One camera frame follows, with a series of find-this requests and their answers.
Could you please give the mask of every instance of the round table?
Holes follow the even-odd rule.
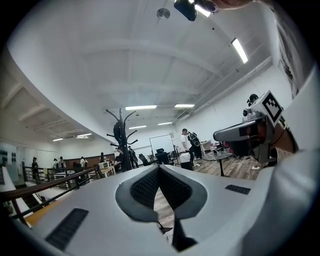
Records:
[[[226,158],[229,158],[231,157],[232,154],[229,153],[228,151],[211,151],[210,153],[208,154],[205,154],[204,156],[202,156],[202,159],[203,160],[206,160],[206,161],[219,161],[219,164],[220,164],[220,169],[221,169],[221,176],[222,177],[229,177],[227,175],[224,174],[224,170],[222,169],[222,159],[226,159]]]

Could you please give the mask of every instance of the office chair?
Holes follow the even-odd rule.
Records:
[[[139,154],[139,159],[142,161],[143,166],[149,166],[150,163],[148,162],[148,160],[146,159],[146,157],[143,154]]]
[[[168,165],[169,164],[169,157],[167,152],[164,152],[163,148],[157,149],[155,154],[156,159],[158,160],[159,164]]]

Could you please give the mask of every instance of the coat rack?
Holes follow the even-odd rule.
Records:
[[[134,143],[136,143],[138,140],[136,139],[134,142],[132,143],[128,143],[128,138],[134,134],[135,132],[137,132],[137,130],[135,130],[134,132],[130,133],[128,135],[128,137],[126,136],[126,120],[128,119],[128,117],[130,117],[132,114],[134,114],[136,111],[133,111],[131,114],[129,114],[123,121],[123,117],[122,117],[122,109],[119,109],[119,116],[120,119],[118,119],[113,113],[111,113],[108,109],[105,110],[106,112],[108,112],[110,115],[112,115],[115,119],[116,119],[116,124],[113,127],[113,135],[111,134],[107,134],[107,136],[110,137],[114,137],[116,139],[116,141],[118,142],[119,145],[116,145],[114,143],[110,143],[111,146],[115,146],[115,147],[120,147],[122,148],[123,151],[123,155],[124,155],[124,164],[126,165],[126,170],[131,170],[131,164],[130,164],[130,159],[129,159],[129,153],[128,153],[128,145],[132,145]]]

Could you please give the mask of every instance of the fluorescent light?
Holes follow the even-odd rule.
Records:
[[[236,49],[236,51],[238,52],[238,54],[240,55],[243,63],[246,63],[248,61],[247,55],[244,51],[244,49],[242,48],[240,42],[238,39],[233,39],[233,41],[231,42],[231,44],[233,44],[234,48]]]
[[[192,108],[195,104],[176,104],[175,108]]]
[[[200,12],[200,13],[202,13],[204,16],[206,16],[206,17],[209,17],[210,16],[210,14],[211,14],[211,12],[210,11],[207,11],[207,10],[205,10],[205,9],[203,9],[202,7],[200,7],[200,5],[195,5],[194,6],[194,8],[198,11],[198,12]]]
[[[147,126],[142,125],[142,126],[130,127],[129,129],[132,130],[132,129],[139,129],[139,128],[145,128],[145,127],[147,127]]]
[[[155,109],[157,105],[150,105],[150,106],[126,106],[125,110],[148,110],[148,109]]]
[[[158,123],[158,126],[165,126],[170,124],[172,124],[172,122],[162,122],[162,123]]]
[[[84,136],[89,136],[91,135],[91,133],[86,133],[86,134],[82,134],[82,135],[77,135],[77,137],[84,137]]]

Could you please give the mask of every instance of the whiteboard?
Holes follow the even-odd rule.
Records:
[[[150,138],[150,144],[153,151],[153,155],[157,153],[158,149],[164,149],[164,152],[167,153],[175,151],[174,144],[172,142],[170,134]]]

